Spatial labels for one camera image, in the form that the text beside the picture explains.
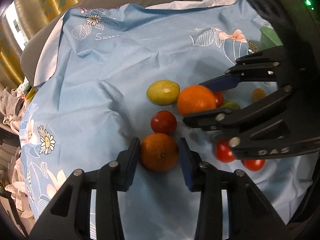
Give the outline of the green bowl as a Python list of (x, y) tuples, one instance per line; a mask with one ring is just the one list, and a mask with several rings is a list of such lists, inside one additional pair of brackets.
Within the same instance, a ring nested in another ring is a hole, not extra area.
[(276, 31), (269, 27), (260, 27), (260, 49), (268, 49), (276, 46), (282, 46), (283, 43)]

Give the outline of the small tan-orange fruit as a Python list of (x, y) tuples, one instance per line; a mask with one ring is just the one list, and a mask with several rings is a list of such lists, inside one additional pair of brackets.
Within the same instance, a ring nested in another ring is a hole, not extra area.
[(267, 97), (267, 94), (262, 88), (256, 88), (252, 92), (252, 102), (253, 103), (255, 103), (265, 97)]

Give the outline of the red tomato small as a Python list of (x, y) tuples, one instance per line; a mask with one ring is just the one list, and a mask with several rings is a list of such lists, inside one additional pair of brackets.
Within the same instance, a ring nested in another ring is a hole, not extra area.
[(265, 165), (264, 159), (246, 159), (243, 161), (243, 164), (245, 168), (247, 168), (250, 171), (256, 172), (263, 168)]

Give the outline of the orange mandarin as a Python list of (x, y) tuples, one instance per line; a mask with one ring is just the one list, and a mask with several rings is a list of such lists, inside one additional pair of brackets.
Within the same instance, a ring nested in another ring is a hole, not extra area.
[(177, 98), (177, 110), (181, 116), (216, 109), (214, 93), (201, 85), (182, 90)]
[(172, 137), (163, 133), (148, 135), (141, 142), (139, 160), (152, 172), (167, 172), (178, 162), (178, 146)]

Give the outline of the green tomato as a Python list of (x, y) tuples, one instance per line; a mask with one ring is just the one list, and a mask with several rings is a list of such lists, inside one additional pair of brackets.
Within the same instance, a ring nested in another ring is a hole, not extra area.
[(239, 104), (236, 103), (236, 102), (233, 102), (233, 101), (226, 101), (226, 102), (224, 102), (224, 104), (221, 105), (220, 107), (221, 107), (221, 108), (222, 108), (222, 107), (228, 107), (228, 108), (230, 108), (230, 109), (241, 109), (241, 107), (239, 106)]

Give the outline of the red tomato behind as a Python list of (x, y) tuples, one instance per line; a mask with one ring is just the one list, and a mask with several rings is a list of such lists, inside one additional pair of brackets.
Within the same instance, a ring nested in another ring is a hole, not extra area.
[(216, 107), (219, 108), (224, 104), (224, 96), (222, 92), (215, 92)]

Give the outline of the yellow-green fruit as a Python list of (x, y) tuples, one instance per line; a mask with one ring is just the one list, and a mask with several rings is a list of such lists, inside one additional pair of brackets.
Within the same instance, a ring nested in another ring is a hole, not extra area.
[(156, 105), (171, 105), (177, 101), (180, 94), (180, 85), (170, 80), (158, 80), (151, 84), (146, 96)]

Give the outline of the red cherry tomato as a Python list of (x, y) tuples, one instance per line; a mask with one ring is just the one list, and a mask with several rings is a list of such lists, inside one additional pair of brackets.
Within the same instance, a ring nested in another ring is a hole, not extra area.
[(177, 128), (177, 120), (171, 112), (159, 111), (151, 118), (150, 126), (155, 133), (173, 135)]

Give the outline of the clutter pile of clothes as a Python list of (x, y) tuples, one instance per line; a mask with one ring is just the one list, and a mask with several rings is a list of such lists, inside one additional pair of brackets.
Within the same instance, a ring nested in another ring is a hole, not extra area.
[[(8, 87), (1, 90), (1, 128), (10, 128), (11, 135), (19, 135), (19, 129), (22, 117), (30, 103), (27, 95), (32, 91), (31, 85), (27, 79), (18, 86), (17, 89), (10, 90)], [(21, 146), (17, 146), (16, 163), (14, 165), (13, 175), (11, 176), (11, 184), (5, 187), (11, 193), (11, 198), (16, 204), (17, 211), (22, 214), (22, 218), (34, 219), (31, 210), (29, 197), (30, 190), (25, 182), (23, 175), (23, 164), (21, 161)]]

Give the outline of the blue floral cloth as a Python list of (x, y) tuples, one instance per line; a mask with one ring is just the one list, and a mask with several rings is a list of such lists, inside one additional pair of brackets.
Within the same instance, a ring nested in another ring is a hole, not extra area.
[[(150, 119), (162, 109), (177, 115), (174, 138), (185, 137), (204, 161), (228, 172), (243, 168), (239, 160), (219, 162), (214, 132), (188, 128), (175, 104), (157, 106), (146, 91), (158, 80), (184, 89), (223, 74), (253, 52), (261, 27), (273, 29), (246, 0), (68, 10), (41, 53), (39, 90), (20, 127), (35, 226), (54, 228), (40, 226), (40, 218), (74, 170), (94, 171), (115, 160), (133, 137), (152, 133)], [(261, 171), (244, 170), (287, 224), (312, 184), (316, 159), (317, 153), (267, 160)], [(199, 203), (179, 164), (163, 173), (138, 164), (133, 185), (119, 193), (125, 239), (193, 239)]]

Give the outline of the golden curtain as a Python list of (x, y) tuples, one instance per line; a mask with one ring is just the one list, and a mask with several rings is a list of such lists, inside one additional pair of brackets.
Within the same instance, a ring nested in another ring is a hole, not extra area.
[(56, 16), (83, 0), (1, 0), (1, 38), (18, 59), (28, 41)]

